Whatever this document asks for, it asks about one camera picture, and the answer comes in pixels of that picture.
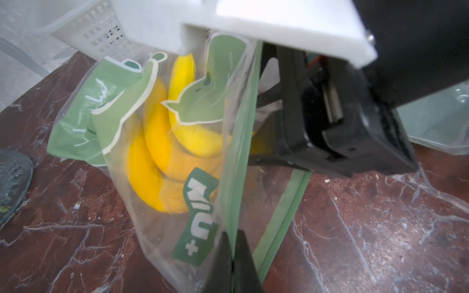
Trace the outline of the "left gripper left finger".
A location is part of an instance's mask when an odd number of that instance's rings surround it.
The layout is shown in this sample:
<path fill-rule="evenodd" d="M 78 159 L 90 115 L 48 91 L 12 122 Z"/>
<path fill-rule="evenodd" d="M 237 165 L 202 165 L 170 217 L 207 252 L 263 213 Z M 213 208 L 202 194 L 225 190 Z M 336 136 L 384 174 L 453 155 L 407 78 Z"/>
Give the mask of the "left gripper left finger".
<path fill-rule="evenodd" d="M 223 232 L 202 293 L 232 291 L 232 251 L 228 234 Z"/>

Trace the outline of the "zip-top bag with bananas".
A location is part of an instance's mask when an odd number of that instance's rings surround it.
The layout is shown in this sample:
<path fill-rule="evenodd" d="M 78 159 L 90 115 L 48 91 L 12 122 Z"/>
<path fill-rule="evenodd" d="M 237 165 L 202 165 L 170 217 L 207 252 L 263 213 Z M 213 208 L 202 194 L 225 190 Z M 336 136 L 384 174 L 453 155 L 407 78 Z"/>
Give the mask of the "zip-top bag with bananas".
<path fill-rule="evenodd" d="M 261 154 L 280 103 L 257 108 L 265 45 L 210 34 L 193 53 L 106 56 L 47 151 L 107 173 L 146 258 L 181 293 L 260 293 L 311 174 Z"/>
<path fill-rule="evenodd" d="M 469 153 L 469 82 L 397 108 L 411 142 L 450 155 Z"/>

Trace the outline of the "left bag banana two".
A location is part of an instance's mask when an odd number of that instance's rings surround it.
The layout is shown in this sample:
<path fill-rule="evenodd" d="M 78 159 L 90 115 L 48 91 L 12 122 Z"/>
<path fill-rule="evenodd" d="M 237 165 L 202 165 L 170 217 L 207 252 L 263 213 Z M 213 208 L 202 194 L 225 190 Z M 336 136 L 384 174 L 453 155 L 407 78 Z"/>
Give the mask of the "left bag banana two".
<path fill-rule="evenodd" d="M 157 167 L 166 177 L 179 182 L 184 182 L 196 167 L 220 178 L 220 158 L 196 157 L 179 144 L 170 125 L 169 111 L 161 104 L 166 99 L 166 87 L 158 78 L 144 103 L 143 122 L 145 141 Z"/>

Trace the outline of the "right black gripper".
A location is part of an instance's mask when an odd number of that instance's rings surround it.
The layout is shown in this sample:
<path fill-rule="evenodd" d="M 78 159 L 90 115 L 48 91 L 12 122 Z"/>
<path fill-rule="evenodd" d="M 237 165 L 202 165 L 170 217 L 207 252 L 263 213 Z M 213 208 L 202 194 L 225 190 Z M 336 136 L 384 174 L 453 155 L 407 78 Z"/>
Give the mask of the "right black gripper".
<path fill-rule="evenodd" d="M 415 172 L 418 162 L 399 115 L 377 101 L 347 61 L 266 43 L 261 67 L 276 59 L 280 80 L 257 107 L 281 102 L 252 138 L 251 166 L 282 166 L 350 178 Z"/>

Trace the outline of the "left bag banana three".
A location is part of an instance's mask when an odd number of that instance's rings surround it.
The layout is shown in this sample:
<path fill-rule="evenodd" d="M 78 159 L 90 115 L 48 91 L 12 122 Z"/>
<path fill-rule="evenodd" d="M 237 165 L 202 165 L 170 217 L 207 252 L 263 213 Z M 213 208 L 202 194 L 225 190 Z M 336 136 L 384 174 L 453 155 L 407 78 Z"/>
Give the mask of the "left bag banana three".
<path fill-rule="evenodd" d="M 183 183 L 163 176 L 153 161 L 142 128 L 134 131 L 126 158 L 126 175 L 147 205 L 166 214 L 188 212 L 183 197 Z"/>

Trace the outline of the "left bag banana one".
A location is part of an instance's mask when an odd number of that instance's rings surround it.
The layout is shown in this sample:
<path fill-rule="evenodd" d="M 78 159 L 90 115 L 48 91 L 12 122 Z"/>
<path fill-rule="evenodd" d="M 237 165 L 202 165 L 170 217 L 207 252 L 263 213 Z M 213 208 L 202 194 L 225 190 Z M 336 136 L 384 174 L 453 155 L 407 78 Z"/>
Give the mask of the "left bag banana one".
<path fill-rule="evenodd" d="M 219 156 L 223 136 L 216 124 L 223 121 L 225 92 L 231 73 L 209 61 L 202 78 L 195 79 L 195 74 L 194 56 L 178 56 L 164 106 L 169 110 L 173 133 L 185 149 L 198 157 Z"/>

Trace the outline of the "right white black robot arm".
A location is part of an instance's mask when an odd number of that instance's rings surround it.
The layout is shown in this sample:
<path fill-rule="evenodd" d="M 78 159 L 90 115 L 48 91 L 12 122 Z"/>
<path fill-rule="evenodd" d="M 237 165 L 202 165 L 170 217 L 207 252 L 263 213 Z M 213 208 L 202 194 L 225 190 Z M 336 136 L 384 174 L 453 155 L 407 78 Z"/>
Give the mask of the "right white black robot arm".
<path fill-rule="evenodd" d="M 280 81 L 259 95 L 276 101 L 252 138 L 250 166 L 282 166 L 352 177 L 418 168 L 397 107 L 469 77 L 467 1 L 357 1 L 377 59 L 363 69 L 321 53 L 266 43 L 261 66 L 277 59 Z"/>

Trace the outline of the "white plastic basket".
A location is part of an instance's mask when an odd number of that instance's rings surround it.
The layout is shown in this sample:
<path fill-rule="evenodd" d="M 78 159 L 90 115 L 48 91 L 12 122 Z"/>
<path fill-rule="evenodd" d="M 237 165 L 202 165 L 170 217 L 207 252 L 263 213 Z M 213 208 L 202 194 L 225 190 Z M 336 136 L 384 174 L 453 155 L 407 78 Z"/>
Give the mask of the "white plastic basket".
<path fill-rule="evenodd" d="M 131 41 L 110 1 L 32 1 L 32 32 L 52 35 L 96 61 L 144 62 L 155 49 Z"/>

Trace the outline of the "blue glass vase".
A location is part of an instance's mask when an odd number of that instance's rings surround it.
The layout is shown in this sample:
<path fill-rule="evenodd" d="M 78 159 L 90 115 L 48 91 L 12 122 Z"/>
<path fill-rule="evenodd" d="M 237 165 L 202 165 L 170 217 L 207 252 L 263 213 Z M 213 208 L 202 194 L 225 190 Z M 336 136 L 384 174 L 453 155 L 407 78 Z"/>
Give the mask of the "blue glass vase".
<path fill-rule="evenodd" d="M 21 205 L 31 185 L 34 166 L 30 157 L 1 149 L 1 225 Z"/>

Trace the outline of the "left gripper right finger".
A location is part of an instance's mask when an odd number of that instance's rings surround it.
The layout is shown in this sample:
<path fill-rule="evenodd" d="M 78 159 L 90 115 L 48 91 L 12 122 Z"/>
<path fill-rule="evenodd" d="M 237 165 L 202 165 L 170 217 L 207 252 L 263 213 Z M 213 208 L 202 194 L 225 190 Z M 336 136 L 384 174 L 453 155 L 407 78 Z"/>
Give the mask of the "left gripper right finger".
<path fill-rule="evenodd" d="M 237 231 L 232 288 L 234 293 L 264 292 L 243 230 Z"/>

